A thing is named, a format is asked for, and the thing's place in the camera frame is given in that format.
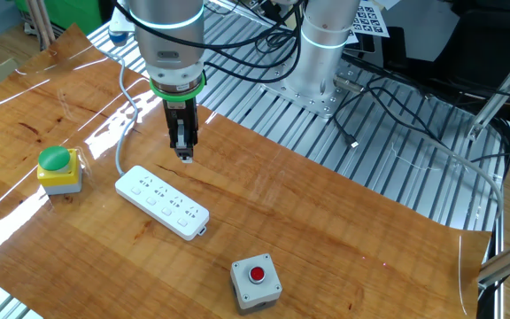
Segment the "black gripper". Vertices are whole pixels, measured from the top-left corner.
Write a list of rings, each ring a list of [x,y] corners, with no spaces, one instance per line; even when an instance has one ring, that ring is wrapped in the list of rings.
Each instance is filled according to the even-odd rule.
[[[183,102],[163,101],[166,124],[171,134],[172,148],[183,163],[192,162],[192,152],[197,144],[197,102],[187,99]]]

